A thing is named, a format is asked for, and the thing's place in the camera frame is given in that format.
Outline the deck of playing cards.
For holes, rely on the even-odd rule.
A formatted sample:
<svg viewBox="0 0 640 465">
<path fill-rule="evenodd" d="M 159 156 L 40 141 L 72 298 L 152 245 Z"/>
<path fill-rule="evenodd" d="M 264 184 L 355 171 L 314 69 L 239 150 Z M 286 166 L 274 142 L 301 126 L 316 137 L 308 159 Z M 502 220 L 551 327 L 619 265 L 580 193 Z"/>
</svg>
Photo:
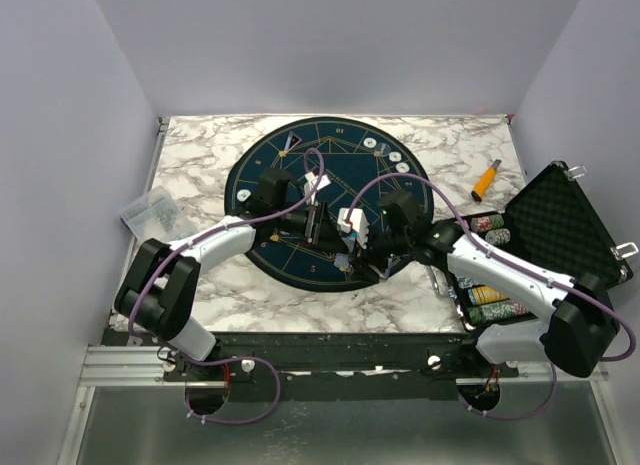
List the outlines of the deck of playing cards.
<svg viewBox="0 0 640 465">
<path fill-rule="evenodd" d="M 342 238 L 342 241 L 346 247 L 346 251 L 335 254 L 334 266 L 341 271 L 351 272 L 357 251 L 357 240 L 355 236 L 346 236 Z"/>
</svg>

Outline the blue playing card box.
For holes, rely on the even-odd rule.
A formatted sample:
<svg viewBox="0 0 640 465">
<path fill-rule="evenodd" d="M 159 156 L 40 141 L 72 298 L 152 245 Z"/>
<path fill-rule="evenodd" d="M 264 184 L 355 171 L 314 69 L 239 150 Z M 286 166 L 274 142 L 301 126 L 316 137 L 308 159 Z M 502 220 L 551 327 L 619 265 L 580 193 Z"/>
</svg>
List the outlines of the blue playing card box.
<svg viewBox="0 0 640 465">
<path fill-rule="evenodd" d="M 381 262 L 379 262 L 377 265 L 375 265 L 375 268 L 381 280 L 387 280 L 390 277 L 393 265 L 394 265 L 393 257 L 386 258 Z"/>
</svg>

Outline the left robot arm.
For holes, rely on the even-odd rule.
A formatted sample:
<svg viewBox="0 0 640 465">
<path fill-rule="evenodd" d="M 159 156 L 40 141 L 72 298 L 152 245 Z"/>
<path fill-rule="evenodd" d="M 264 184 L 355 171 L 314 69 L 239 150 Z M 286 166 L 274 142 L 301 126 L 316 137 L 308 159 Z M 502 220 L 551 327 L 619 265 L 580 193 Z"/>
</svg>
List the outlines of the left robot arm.
<svg viewBox="0 0 640 465">
<path fill-rule="evenodd" d="M 249 198 L 216 226 L 172 243 L 142 243 L 118 291 L 114 308 L 157 339 L 188 356 L 187 367 L 201 380 L 222 365 L 216 338 L 192 317 L 200 274 L 245 254 L 272 235 L 289 235 L 328 254 L 346 253 L 328 204 L 311 196 L 287 200 L 297 180 L 288 171 L 267 168 Z"/>
</svg>

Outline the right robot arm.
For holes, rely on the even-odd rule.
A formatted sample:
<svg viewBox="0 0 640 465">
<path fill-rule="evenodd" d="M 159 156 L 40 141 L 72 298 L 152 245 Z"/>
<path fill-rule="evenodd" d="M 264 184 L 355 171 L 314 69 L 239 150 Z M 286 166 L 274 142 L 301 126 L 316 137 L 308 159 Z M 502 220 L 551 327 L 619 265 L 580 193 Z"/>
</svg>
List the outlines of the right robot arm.
<svg viewBox="0 0 640 465">
<path fill-rule="evenodd" d="M 388 228 L 374 232 L 365 213 L 351 206 L 339 212 L 338 227 L 353 234 L 360 253 L 355 270 L 380 266 L 393 255 L 486 285 L 533 314 L 529 321 L 494 324 L 460 352 L 460 364 L 480 377 L 510 360 L 547 358 L 575 377 L 586 378 L 605 358 L 618 334 L 605 285 L 591 274 L 571 276 L 548 270 L 500 250 L 470 231 L 460 216 L 434 221 L 406 190 L 382 197 Z"/>
</svg>

